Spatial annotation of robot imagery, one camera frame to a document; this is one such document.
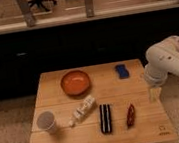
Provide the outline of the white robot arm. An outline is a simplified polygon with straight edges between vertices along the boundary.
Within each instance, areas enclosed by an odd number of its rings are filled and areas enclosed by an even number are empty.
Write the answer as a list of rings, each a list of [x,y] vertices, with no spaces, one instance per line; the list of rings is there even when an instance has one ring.
[[[143,78],[148,84],[149,98],[156,102],[169,73],[179,77],[179,36],[171,35],[153,44],[145,54],[147,64]]]

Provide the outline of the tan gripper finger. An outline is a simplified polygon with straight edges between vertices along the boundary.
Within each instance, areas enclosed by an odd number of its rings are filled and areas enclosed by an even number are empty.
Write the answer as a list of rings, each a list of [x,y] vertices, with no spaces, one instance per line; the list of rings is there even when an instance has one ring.
[[[161,94],[161,88],[160,87],[150,88],[150,90],[149,90],[150,101],[156,102],[157,100],[159,100],[160,94]]]

